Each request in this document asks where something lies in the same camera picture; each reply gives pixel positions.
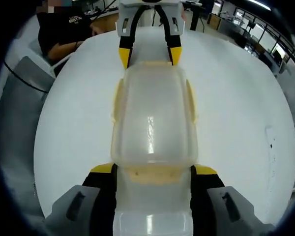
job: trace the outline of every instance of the white table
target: white table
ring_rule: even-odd
[[[264,223],[276,224],[295,179],[295,129],[279,84],[261,61],[222,39],[185,31],[182,44],[179,66],[197,99],[199,163],[244,195]],[[91,168],[110,162],[113,97],[124,75],[118,45],[115,31],[88,39],[49,92],[34,150],[45,216]],[[162,28],[138,28],[132,62],[167,59]]]

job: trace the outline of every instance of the black cable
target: black cable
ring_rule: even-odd
[[[204,25],[204,23],[203,23],[203,21],[202,21],[202,18],[201,18],[201,16],[200,16],[200,21],[201,21],[201,23],[202,23],[202,26],[203,26],[203,28],[202,28],[202,33],[204,33],[204,32],[205,32],[205,25]]]
[[[20,80],[21,82],[23,82],[24,84],[26,84],[27,86],[31,87],[32,89],[35,89],[37,91],[40,91],[40,92],[43,92],[43,93],[48,93],[47,91],[45,90],[42,90],[42,89],[39,89],[39,88],[36,88],[35,86],[29,84],[28,82],[26,82],[25,80],[23,80],[20,76],[18,76],[8,65],[5,61],[3,61],[3,64],[5,65],[5,67],[18,79]]]
[[[92,20],[92,21],[95,21],[99,16],[101,16],[102,14],[104,14],[104,13],[106,13],[106,10],[115,2],[115,1],[117,1],[117,0],[113,0],[112,1],[112,3],[111,4],[109,4],[108,6],[106,6],[105,8],[104,8],[104,10],[102,10],[101,11],[101,13],[99,14],[99,15],[97,15],[97,16],[95,16],[95,18]]]
[[[155,15],[156,15],[156,10],[154,9],[154,15],[153,15],[153,22],[152,22],[152,26],[154,26]]]

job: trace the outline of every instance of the window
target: window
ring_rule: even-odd
[[[267,26],[266,30],[268,31],[269,34],[275,39],[278,39],[280,34],[272,27],[272,26]]]
[[[281,55],[282,58],[285,57],[286,52],[284,51],[284,49],[277,43],[275,44],[272,53],[274,53],[275,51],[278,51],[278,53]]]
[[[215,0],[213,9],[212,9],[212,14],[218,15],[218,13],[220,13],[221,7],[222,7],[222,2],[219,0]]]
[[[285,37],[281,36],[281,38],[280,38],[280,42],[282,42],[282,44],[283,44],[286,48],[288,48],[291,52],[293,51],[293,46],[292,46],[292,44],[291,44],[288,40],[286,40]]]
[[[267,50],[268,52],[271,53],[272,48],[275,46],[276,44],[276,39],[274,39],[271,34],[269,34],[267,32],[267,30],[265,30],[263,36],[260,39],[260,45],[263,46],[263,48],[265,50]]]
[[[235,11],[235,17],[233,19],[233,23],[235,25],[240,25],[242,22],[243,15],[244,15],[244,11],[237,8]]]
[[[251,22],[254,22],[254,20],[255,20],[255,17],[254,17],[253,15],[251,15],[251,14],[248,13],[248,12],[245,12],[245,15],[244,15],[244,18],[243,18],[244,23],[242,24],[241,27],[242,27],[243,29],[250,30],[249,27],[247,28],[248,23],[249,23],[250,21],[251,21]]]
[[[100,10],[105,8],[104,0],[74,1],[72,4],[81,7],[82,11],[90,16],[96,13],[96,7]]]
[[[255,27],[250,30],[250,35],[255,39],[255,41],[259,41],[265,30],[266,24],[258,18],[255,19],[255,23]]]

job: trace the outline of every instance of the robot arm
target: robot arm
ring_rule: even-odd
[[[98,188],[76,185],[53,204],[53,211],[43,225],[43,232],[49,236],[89,236],[97,228],[106,236],[112,236],[111,230],[104,233],[107,214],[93,209],[99,198]],[[252,204],[232,187],[207,190],[214,210],[215,233],[199,229],[202,235],[217,236],[261,236],[274,229],[273,225],[263,224],[254,214]]]
[[[172,65],[177,65],[182,51],[180,35],[184,29],[183,6],[179,0],[120,0],[117,32],[119,55],[125,69],[129,67],[138,21],[147,9],[154,8],[164,24],[165,40]]]
[[[48,236],[112,236],[116,208],[114,163],[93,168],[83,185],[76,185],[52,207],[42,231]]]

